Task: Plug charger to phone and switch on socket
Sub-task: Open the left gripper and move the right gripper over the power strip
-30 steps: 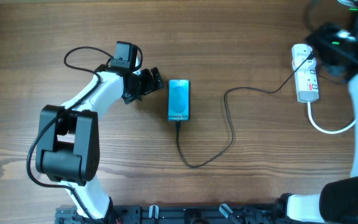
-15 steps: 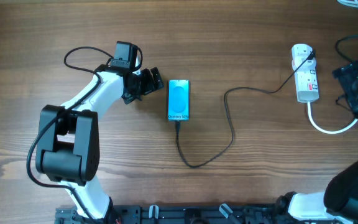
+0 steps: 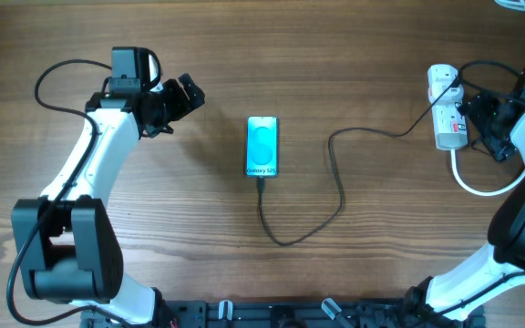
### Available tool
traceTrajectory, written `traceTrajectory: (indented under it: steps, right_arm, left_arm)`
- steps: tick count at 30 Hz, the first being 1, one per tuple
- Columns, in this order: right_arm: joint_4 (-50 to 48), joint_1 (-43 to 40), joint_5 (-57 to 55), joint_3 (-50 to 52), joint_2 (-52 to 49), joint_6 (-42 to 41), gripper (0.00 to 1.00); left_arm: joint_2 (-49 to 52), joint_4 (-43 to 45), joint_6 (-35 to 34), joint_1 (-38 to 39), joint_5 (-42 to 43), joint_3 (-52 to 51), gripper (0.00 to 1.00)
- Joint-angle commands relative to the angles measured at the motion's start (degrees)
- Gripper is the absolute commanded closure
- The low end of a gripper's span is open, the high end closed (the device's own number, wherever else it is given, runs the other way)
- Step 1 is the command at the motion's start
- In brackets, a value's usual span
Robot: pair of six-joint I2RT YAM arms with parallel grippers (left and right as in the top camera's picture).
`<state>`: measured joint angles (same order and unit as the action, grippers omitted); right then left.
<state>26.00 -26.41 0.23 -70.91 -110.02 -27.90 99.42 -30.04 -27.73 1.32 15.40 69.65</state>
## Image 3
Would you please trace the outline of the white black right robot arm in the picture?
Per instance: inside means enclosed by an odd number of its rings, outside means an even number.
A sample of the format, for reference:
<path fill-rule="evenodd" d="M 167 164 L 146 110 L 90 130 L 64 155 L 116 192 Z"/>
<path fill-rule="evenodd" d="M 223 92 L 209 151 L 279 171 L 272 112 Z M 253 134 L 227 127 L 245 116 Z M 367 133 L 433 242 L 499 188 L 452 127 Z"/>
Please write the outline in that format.
<path fill-rule="evenodd" d="M 416 303 L 402 317 L 409 327 L 470 326 L 470 314 L 483 303 L 525 284 L 525 68 L 508 94 L 482 88 L 457 112 L 496 161 L 518 153 L 524 170 L 495 213 L 485 244 L 452 271 L 413 289 Z"/>

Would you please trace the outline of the teal screen Galaxy smartphone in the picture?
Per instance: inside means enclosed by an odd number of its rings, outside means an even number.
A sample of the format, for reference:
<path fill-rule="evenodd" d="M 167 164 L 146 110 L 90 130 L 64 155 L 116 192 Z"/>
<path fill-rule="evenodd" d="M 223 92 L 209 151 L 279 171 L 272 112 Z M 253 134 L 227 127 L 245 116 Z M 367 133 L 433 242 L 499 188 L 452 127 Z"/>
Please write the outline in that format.
<path fill-rule="evenodd" d="M 278 118 L 248 117 L 245 174 L 248 177 L 278 175 Z"/>

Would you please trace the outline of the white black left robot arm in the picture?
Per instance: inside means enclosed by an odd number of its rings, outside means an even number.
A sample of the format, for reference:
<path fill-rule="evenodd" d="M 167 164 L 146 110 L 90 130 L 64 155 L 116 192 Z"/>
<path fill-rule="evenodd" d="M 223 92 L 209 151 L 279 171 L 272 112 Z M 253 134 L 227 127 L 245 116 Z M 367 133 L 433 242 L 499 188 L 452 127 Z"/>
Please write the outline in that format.
<path fill-rule="evenodd" d="M 170 134 L 205 95 L 189 75 L 163 80 L 158 57 L 144 47 L 114 47 L 109 72 L 81 111 L 83 130 L 63 168 L 38 197 L 12 210 L 17 255 L 9 281 L 72 315 L 121 327 L 175 327 L 178 317 L 161 292 L 125 273 L 106 206 L 139 141 Z"/>

